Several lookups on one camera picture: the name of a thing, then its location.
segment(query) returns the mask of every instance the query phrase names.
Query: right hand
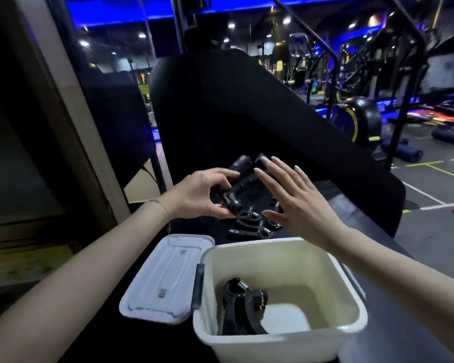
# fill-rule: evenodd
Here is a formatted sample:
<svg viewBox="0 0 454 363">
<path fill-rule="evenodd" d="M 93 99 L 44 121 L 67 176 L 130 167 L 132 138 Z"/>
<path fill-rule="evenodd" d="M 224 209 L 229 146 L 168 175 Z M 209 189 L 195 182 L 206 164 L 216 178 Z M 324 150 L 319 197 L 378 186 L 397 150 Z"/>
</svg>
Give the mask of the right hand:
<svg viewBox="0 0 454 363">
<path fill-rule="evenodd" d="M 282 214 L 272 210 L 262 213 L 293 235 L 329 252 L 333 243 L 342 238 L 341 234 L 347 227 L 323 195 L 298 166 L 292 169 L 276 157 L 272 157 L 272 161 L 262 157 L 261 162 L 279 183 L 258 168 L 255 169 L 256 175 L 284 209 Z"/>
</svg>

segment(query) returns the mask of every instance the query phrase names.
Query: forearm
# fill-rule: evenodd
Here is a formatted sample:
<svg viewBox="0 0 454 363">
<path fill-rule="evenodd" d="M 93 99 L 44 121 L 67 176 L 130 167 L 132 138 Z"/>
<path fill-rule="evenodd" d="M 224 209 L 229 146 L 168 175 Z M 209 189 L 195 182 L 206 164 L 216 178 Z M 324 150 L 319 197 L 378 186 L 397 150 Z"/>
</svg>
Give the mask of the forearm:
<svg viewBox="0 0 454 363">
<path fill-rule="evenodd" d="M 394 296 L 454 352 L 454 279 L 357 230 L 337 237 L 335 257 Z"/>
<path fill-rule="evenodd" d="M 146 203 L 33 287 L 0 317 L 0 362 L 58 360 L 168 221 Z"/>
</svg>

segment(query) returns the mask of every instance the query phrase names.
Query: finger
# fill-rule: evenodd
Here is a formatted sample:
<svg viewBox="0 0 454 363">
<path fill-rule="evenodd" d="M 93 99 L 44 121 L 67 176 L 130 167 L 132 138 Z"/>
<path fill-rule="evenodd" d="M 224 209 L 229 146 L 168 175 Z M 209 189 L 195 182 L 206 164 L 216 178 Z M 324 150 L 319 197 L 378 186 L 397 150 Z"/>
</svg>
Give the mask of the finger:
<svg viewBox="0 0 454 363">
<path fill-rule="evenodd" d="M 275 197 L 282 205 L 287 199 L 289 199 L 290 195 L 286 192 L 286 190 L 281 186 L 279 183 L 274 181 L 274 179 L 269 176 L 266 172 L 260 170 L 259 168 L 254 168 L 254 172 L 256 176 L 264 183 L 267 189 L 271 192 L 271 195 Z"/>
<path fill-rule="evenodd" d="M 224 176 L 227 176 L 227 177 L 238 177 L 241 175 L 239 172 L 232 171 L 227 168 L 211 168 L 211 169 L 208 169 L 207 172 L 222 173 Z"/>
<path fill-rule="evenodd" d="M 217 219 L 235 218 L 235 215 L 232 214 L 229 209 L 215 206 L 213 203 L 209 205 L 207 215 L 214 216 Z"/>
<path fill-rule="evenodd" d="M 232 187 L 227 177 L 222 173 L 211 173 L 207 175 L 207 181 L 210 187 L 220 185 L 224 190 L 228 190 Z"/>
<path fill-rule="evenodd" d="M 262 157 L 261 162 L 266 166 L 266 168 L 271 172 L 277 180 L 281 183 L 284 189 L 287 191 L 288 194 L 292 195 L 298 188 L 296 183 L 292 180 L 289 174 L 286 173 L 283 169 L 279 168 L 279 166 L 273 162 L 271 162 L 266 157 Z"/>
<path fill-rule="evenodd" d="M 289 165 L 284 163 L 278 157 L 271 157 L 271 159 L 273 163 L 277 164 L 279 168 L 285 170 L 285 172 L 289 174 L 289 176 L 292 178 L 294 183 L 296 183 L 299 188 L 306 190 L 306 183 L 294 169 L 292 169 Z"/>
<path fill-rule="evenodd" d="M 262 215 L 264 215 L 266 218 L 273 221 L 274 223 L 279 223 L 282 226 L 286 226 L 288 223 L 288 217 L 285 214 L 276 213 L 275 211 L 272 210 L 264 210 L 262 212 Z"/>
<path fill-rule="evenodd" d="M 306 175 L 306 173 L 299 168 L 297 165 L 294 166 L 294 170 L 296 171 L 297 174 L 301 177 L 301 179 L 306 183 L 306 186 L 308 186 L 310 189 L 317 191 L 315 185 L 311 182 L 309 177 Z"/>
</svg>

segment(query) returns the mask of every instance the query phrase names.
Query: cable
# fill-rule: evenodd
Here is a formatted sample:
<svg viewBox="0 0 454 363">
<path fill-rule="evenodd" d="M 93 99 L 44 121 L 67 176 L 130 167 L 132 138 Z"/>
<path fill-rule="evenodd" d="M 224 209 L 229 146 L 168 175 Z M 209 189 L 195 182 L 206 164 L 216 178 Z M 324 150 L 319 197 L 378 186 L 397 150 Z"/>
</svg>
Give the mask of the cable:
<svg viewBox="0 0 454 363">
<path fill-rule="evenodd" d="M 155 180 L 155 177 L 153 177 L 153 175 L 150 173 L 149 170 L 147 170 L 147 169 L 145 168 L 144 165 L 141 167 L 141 169 L 144 170 L 146 173 L 148 173 L 148 174 L 151 176 L 151 179 L 152 179 L 153 181 L 155 181 L 156 184 L 158 184 L 158 182 Z"/>
</svg>

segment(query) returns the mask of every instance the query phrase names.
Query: hand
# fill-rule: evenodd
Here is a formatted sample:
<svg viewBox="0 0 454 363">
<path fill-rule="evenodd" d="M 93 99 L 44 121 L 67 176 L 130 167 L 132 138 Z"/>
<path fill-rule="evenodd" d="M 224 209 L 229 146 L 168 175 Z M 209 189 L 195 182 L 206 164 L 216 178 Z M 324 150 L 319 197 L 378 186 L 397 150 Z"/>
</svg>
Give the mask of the hand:
<svg viewBox="0 0 454 363">
<path fill-rule="evenodd" d="M 219 219 L 235 218 L 226 208 L 215 206 L 210 200 L 212 186 L 220 185 L 224 190 L 230 189 L 227 177 L 237 177 L 239 172 L 225 168 L 212 168 L 197 171 L 170 188 L 157 198 L 168 211 L 170 218 L 197 218 L 213 216 Z"/>
<path fill-rule="evenodd" d="M 262 213 L 293 235 L 329 252 L 331 243 L 340 238 L 340 231 L 346 226 L 323 195 L 298 166 L 292 169 L 276 157 L 272 157 L 272 161 L 262 157 L 261 161 L 279 183 L 258 168 L 255 169 L 256 175 L 284 209 L 284 214 L 272 210 Z"/>
</svg>

